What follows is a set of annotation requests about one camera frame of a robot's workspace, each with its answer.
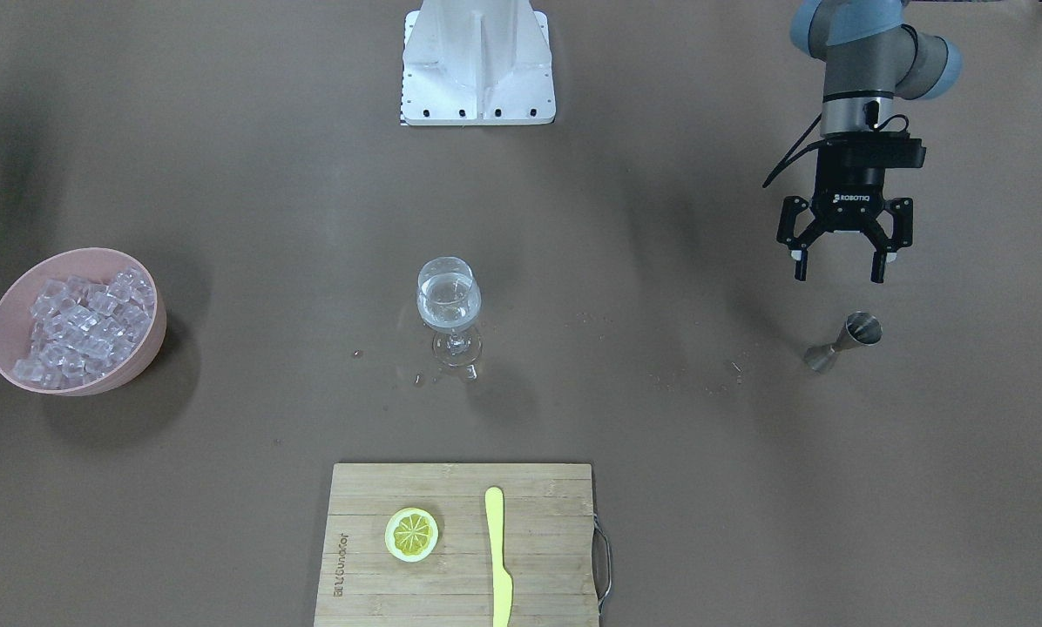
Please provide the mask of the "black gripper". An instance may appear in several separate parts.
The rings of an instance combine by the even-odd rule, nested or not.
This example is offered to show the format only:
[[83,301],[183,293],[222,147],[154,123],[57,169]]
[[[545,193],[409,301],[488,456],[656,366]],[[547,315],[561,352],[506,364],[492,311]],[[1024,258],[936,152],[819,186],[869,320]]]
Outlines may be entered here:
[[[819,144],[816,148],[819,158]],[[787,196],[782,201],[776,241],[786,246],[795,262],[795,280],[805,281],[810,247],[828,232],[861,232],[873,246],[870,280],[884,283],[886,266],[901,247],[914,243],[914,199],[884,201],[884,168],[836,168],[817,159],[813,207],[801,196]],[[891,233],[880,226],[880,215],[892,221]],[[803,230],[797,220],[809,217]]]

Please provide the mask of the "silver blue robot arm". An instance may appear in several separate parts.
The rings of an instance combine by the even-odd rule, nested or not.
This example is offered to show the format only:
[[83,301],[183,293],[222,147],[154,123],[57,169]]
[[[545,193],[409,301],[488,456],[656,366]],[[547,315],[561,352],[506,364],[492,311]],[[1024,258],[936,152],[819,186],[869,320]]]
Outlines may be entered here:
[[776,239],[807,277],[812,246],[824,234],[855,232],[873,246],[870,278],[883,282],[886,267],[914,242],[915,201],[884,194],[887,171],[920,168],[922,139],[894,130],[897,99],[934,99],[962,75],[962,52],[944,37],[907,24],[903,1],[805,1],[789,26],[799,51],[824,62],[822,111],[767,176],[816,155],[811,198],[782,202]]

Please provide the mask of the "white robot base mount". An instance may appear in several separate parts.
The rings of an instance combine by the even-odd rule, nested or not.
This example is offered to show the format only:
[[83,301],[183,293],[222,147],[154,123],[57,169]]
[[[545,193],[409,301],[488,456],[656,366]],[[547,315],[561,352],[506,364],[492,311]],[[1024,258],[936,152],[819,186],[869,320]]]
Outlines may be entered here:
[[403,35],[403,125],[556,119],[549,20],[529,1],[424,1],[405,16]]

